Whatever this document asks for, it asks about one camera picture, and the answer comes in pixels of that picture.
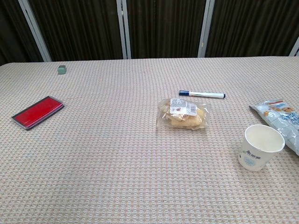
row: marker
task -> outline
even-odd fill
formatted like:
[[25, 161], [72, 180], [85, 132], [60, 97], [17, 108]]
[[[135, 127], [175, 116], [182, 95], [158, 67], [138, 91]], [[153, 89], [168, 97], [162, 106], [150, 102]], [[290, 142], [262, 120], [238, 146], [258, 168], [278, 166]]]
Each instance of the marker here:
[[225, 93], [211, 93], [211, 92], [191, 92], [191, 91], [185, 91], [180, 90], [179, 91], [180, 96], [190, 96], [190, 97], [212, 97], [212, 98], [225, 98]]

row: small eraser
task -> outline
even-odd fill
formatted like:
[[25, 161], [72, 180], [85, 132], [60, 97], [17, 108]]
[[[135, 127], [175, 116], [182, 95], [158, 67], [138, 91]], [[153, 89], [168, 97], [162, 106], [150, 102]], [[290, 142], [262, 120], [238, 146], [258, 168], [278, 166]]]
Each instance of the small eraser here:
[[66, 73], [66, 66], [65, 65], [60, 65], [59, 67], [58, 67], [58, 74], [59, 75], [63, 75], [63, 74], [65, 74]]

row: plastic bag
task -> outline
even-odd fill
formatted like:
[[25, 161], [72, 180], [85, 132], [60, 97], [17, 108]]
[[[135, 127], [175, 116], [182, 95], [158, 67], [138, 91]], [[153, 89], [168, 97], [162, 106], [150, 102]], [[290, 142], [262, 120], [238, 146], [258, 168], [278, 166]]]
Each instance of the plastic bag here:
[[270, 126], [281, 133], [285, 144], [299, 155], [299, 114], [283, 100], [251, 105]]
[[200, 129], [208, 126], [210, 105], [179, 98], [164, 99], [158, 104], [157, 126]]

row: curtain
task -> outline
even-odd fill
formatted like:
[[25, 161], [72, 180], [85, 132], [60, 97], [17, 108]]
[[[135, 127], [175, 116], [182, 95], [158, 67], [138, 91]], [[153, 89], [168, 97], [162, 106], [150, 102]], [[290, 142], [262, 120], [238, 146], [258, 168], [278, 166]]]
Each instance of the curtain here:
[[197, 57], [206, 0], [127, 0], [132, 58]]
[[29, 0], [53, 61], [122, 59], [115, 0]]
[[299, 0], [216, 0], [206, 57], [288, 56]]
[[0, 27], [0, 66], [43, 61], [18, 0], [0, 0]]

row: white paper cup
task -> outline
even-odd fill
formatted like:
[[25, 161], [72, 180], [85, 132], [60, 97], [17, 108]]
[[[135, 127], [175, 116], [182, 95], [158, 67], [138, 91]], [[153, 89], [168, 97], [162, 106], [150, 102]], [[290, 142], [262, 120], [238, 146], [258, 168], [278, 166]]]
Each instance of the white paper cup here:
[[252, 125], [245, 131], [239, 163], [251, 171], [261, 170], [285, 146], [285, 140], [275, 129], [266, 125]]

